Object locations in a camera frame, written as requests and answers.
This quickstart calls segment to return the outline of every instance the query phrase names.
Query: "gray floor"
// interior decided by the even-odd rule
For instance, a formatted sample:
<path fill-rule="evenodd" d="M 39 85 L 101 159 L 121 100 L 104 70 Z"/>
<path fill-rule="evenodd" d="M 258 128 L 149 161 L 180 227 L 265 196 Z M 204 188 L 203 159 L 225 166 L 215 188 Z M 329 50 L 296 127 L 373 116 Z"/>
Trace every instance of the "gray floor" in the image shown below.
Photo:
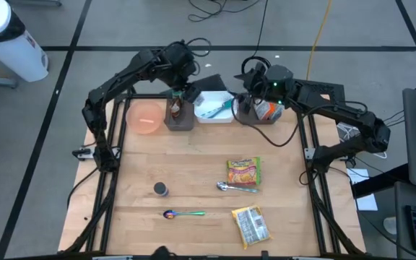
<path fill-rule="evenodd" d="M 416 0 L 404 0 L 416 29 Z M 52 6 L 14 5 L 15 12 L 42 46 L 68 46 L 85 0 Z M 78 46 L 163 46 L 174 40 L 206 37 L 217 46 L 254 46 L 265 1 L 239 13 L 223 13 L 204 22 L 189 22 L 195 10 L 183 0 L 92 0 Z M 229 1 L 228 9 L 245 3 Z M 326 2 L 269 0 L 261 44 L 310 46 L 319 29 Z M 415 46 L 395 0 L 334 0 L 319 45 Z M 6 257 L 56 252 L 66 214 L 66 197 L 73 186 L 78 162 L 71 151 L 85 136 L 81 108 L 87 92 L 121 70 L 135 53 L 76 51 L 45 138 L 43 149 L 19 216 Z M 220 73 L 225 84 L 233 79 L 251 51 L 214 51 L 200 58 L 201 74 Z M 306 76 L 309 52 L 258 53 L 273 64 L 283 64 L 297 78 Z M 20 82 L 16 90 L 0 87 L 0 239 L 27 163 L 46 114 L 66 52 L 48 52 L 50 74 L 35 83 Z M 348 100 L 366 103 L 380 118 L 402 109 L 401 91 L 416 87 L 416 52 L 317 52 L 310 78 L 345 85 Z M 161 83 L 142 83 L 138 92 L 160 92 Z M 369 154 L 360 158 L 381 170 L 407 161 L 403 125 L 392 129 L 388 159 Z M 369 168 L 371 176 L 379 174 Z M 394 192 L 376 194 L 378 212 L 365 214 L 377 225 L 394 215 Z M 376 256 L 395 256 L 395 248 L 360 218 L 367 250 Z"/>

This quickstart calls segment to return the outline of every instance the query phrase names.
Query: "white dish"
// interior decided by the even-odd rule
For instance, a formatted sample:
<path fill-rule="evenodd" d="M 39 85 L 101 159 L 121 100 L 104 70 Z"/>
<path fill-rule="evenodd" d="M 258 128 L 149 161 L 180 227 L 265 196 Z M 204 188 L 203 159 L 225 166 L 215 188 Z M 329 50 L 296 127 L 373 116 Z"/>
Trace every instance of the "white dish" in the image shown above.
<path fill-rule="evenodd" d="M 201 124 L 225 124 L 230 123 L 234 119 L 230 108 L 225 108 L 219 112 L 214 118 L 203 118 L 201 115 L 220 108 L 222 104 L 234 97 L 227 91 L 203 91 L 200 94 L 203 101 L 200 105 L 195 106 L 195 116 Z M 234 113 L 237 113 L 237 105 L 234 104 Z"/>

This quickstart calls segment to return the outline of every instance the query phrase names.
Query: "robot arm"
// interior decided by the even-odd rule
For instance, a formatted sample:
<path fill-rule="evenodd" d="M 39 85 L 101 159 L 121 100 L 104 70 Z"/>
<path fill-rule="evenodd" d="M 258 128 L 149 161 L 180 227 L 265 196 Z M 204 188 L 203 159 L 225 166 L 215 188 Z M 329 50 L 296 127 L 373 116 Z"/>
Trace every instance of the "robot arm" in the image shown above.
<path fill-rule="evenodd" d="M 293 73 L 284 66 L 274 65 L 266 69 L 258 63 L 247 74 L 236 76 L 252 98 L 283 104 L 285 108 L 311 115 L 313 113 L 332 118 L 359 129 L 360 135 L 332 147 L 310 149 L 311 168 L 325 173 L 333 160 L 354 156 L 358 152 L 384 152 L 388 148 L 391 131 L 384 122 L 370 111 L 362 111 L 345 104 L 333 104 L 312 91 L 311 83 L 293 79 Z"/>
<path fill-rule="evenodd" d="M 118 161 L 105 136 L 105 104 L 123 91 L 133 88 L 139 81 L 153 82 L 156 79 L 175 91 L 184 92 L 184 97 L 192 102 L 200 93 L 187 82 L 195 71 L 194 55 L 182 40 L 163 49 L 138 52 L 125 69 L 89 92 L 82 114 L 96 141 L 93 157 L 100 171 L 113 171 L 118 167 Z"/>

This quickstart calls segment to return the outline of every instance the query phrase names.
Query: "wooden table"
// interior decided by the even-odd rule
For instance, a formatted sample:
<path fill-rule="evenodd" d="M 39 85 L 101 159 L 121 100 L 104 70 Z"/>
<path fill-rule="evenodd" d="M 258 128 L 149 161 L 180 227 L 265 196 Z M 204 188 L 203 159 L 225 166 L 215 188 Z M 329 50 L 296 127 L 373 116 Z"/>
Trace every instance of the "wooden table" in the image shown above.
<path fill-rule="evenodd" d="M 165 109 L 165 100 L 153 101 Z M 136 102 L 148 100 L 133 100 L 131 106 Z M 121 111 L 118 112 L 115 140 Z M 260 128 L 280 143 L 291 135 L 296 122 L 296 114 L 286 110 L 275 124 Z M 316 125 L 321 145 L 333 145 L 339 141 L 333 120 L 316 116 Z M 88 132 L 85 143 L 90 142 L 92 135 Z M 261 250 L 268 250 L 271 256 L 318 256 L 308 187 L 298 183 L 298 176 L 305 170 L 302 149 L 299 132 L 287 146 L 277 148 L 258 132 L 238 122 L 196 122 L 192 131 L 182 132 L 168 131 L 162 124 L 150 135 L 137 135 L 128 130 L 107 254 L 150 255 L 165 245 L 178 255 L 260 256 Z M 259 194 L 217 189 L 216 182 L 227 178 L 227 160 L 254 156 L 261 157 Z M 333 162 L 331 166 L 346 171 L 343 162 Z M 76 182 L 94 167 L 92 160 L 80 162 Z M 91 218 L 98 176 L 96 174 L 80 186 L 72 196 L 59 250 L 70 246 L 87 224 L 85 218 Z M 336 221 L 352 242 L 364 251 L 347 176 L 330 170 L 326 178 Z M 167 185 L 169 197 L 162 198 L 154 193 L 153 186 L 158 181 Z M 231 211 L 254 204 L 261 207 L 274 239 L 243 250 Z M 204 210 L 207 214 L 167 220 L 162 216 L 167 209 Z M 322 220 L 327 251 L 332 251 L 329 230 L 324 218 Z M 98 248 L 102 226 L 100 223 L 97 227 L 95 248 Z"/>

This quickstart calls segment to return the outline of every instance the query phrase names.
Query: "black cap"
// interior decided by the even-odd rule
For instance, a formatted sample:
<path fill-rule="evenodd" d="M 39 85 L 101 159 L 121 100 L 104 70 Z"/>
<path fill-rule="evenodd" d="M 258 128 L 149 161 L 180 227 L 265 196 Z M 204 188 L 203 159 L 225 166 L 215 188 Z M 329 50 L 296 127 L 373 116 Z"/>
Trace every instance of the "black cap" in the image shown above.
<path fill-rule="evenodd" d="M 153 190 L 157 193 L 157 194 L 164 194 L 166 191 L 166 185 L 162 182 L 156 183 L 153 186 Z"/>

